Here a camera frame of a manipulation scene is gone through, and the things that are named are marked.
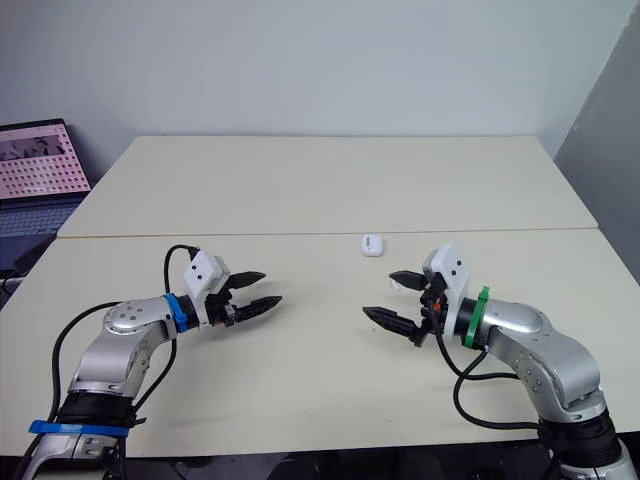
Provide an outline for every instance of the laptop keyboard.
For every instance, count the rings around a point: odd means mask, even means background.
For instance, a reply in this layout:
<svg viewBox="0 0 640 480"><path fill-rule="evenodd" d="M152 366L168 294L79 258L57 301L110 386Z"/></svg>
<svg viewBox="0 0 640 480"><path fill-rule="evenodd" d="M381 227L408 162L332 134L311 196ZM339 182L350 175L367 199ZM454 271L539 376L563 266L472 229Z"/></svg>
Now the laptop keyboard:
<svg viewBox="0 0 640 480"><path fill-rule="evenodd" d="M0 213L0 237L56 233L76 209L73 207Z"/></svg>

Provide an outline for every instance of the laptop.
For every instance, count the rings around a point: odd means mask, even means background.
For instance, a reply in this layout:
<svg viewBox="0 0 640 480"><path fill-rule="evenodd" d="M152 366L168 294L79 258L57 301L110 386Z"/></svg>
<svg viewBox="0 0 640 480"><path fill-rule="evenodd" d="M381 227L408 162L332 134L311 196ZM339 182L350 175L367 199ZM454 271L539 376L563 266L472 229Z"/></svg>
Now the laptop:
<svg viewBox="0 0 640 480"><path fill-rule="evenodd" d="M55 238L90 190L64 120L0 126L0 277Z"/></svg>

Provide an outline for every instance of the gray wall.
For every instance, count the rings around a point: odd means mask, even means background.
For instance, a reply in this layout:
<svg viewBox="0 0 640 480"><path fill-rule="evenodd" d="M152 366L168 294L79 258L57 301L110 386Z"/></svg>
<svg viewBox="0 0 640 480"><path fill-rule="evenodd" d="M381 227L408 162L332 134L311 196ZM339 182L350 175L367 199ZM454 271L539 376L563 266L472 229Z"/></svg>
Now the gray wall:
<svg viewBox="0 0 640 480"><path fill-rule="evenodd" d="M554 155L634 4L0 0L0 124L64 117L94 178L141 134L536 134Z"/></svg>
<svg viewBox="0 0 640 480"><path fill-rule="evenodd" d="M640 11L636 9L556 162L640 283Z"/></svg>

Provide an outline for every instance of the white wall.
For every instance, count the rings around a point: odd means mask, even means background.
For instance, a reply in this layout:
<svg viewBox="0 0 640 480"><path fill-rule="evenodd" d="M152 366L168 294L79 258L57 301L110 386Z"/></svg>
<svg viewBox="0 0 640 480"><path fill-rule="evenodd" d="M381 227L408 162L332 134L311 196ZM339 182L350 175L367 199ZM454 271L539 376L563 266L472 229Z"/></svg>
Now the white wall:
<svg viewBox="0 0 640 480"><path fill-rule="evenodd" d="M0 0L0 123L137 135L539 135L561 145L634 0Z"/></svg>

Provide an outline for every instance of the green ring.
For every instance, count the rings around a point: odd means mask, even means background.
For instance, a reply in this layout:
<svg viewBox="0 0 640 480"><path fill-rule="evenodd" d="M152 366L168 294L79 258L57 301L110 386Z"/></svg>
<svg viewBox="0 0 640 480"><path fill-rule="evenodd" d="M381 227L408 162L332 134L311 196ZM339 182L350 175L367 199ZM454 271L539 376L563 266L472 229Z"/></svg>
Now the green ring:
<svg viewBox="0 0 640 480"><path fill-rule="evenodd" d="M471 315L471 322L469 323L469 329L467 330L467 336L464 339L464 346L467 348L473 347L473 340L476 338L476 332L484 317L484 311L487 308L487 301L489 300L489 287L483 287L482 292L478 295L478 301L473 309Z"/></svg>

